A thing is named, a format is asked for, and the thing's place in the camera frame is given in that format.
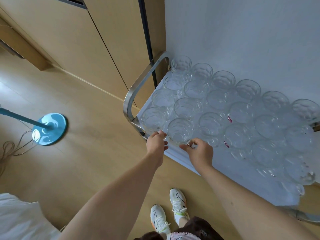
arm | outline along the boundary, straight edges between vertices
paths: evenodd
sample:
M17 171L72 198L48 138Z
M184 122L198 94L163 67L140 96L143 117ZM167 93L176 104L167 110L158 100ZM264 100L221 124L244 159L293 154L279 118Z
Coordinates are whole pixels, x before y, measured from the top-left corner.
M133 168L96 193L75 215L59 240L127 239L157 168L168 149L166 133L153 133L147 154Z
M317 240L308 229L271 203L237 184L212 166L213 149L199 138L196 149L181 145L198 173L211 186L244 240Z

person's right arm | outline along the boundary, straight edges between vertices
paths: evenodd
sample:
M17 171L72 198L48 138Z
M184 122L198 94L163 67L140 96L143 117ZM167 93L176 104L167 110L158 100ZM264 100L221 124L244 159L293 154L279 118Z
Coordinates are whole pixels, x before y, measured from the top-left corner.
M317 240L296 219L255 193L226 177L212 166L213 149L205 141L194 138L180 145L190 157L197 172L211 186L226 214L244 240Z

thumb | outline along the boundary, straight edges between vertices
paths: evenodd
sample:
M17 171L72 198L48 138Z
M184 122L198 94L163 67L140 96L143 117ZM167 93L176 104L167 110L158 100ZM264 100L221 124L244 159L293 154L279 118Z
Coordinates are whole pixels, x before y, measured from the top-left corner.
M190 152L193 150L190 146L184 145L184 144L179 145L179 147L180 147L182 150L186 151L188 154L190 154Z

person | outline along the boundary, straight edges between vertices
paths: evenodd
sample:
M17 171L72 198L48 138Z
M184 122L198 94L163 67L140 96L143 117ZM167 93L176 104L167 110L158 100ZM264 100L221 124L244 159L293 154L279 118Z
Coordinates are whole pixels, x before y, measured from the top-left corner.
M155 171L162 165L166 133L153 133L147 140L147 153L133 168L96 193L66 226L59 240L125 240L136 222ZM316 240L296 219L263 198L232 181L212 166L213 149L194 138L180 145L197 172L211 186L226 214L244 240ZM223 239L205 220L187 213L186 199L179 189L170 191L174 219L179 229L171 232L159 205L151 209L154 232L140 239Z

round blue base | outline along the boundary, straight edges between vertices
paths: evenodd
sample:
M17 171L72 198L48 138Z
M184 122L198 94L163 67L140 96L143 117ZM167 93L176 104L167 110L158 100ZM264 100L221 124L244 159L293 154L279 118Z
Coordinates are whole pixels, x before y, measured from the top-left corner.
M35 125L32 129L32 139L42 146L49 146L60 140L68 128L66 117L60 113L48 113L38 122L51 126L51 129L44 129Z

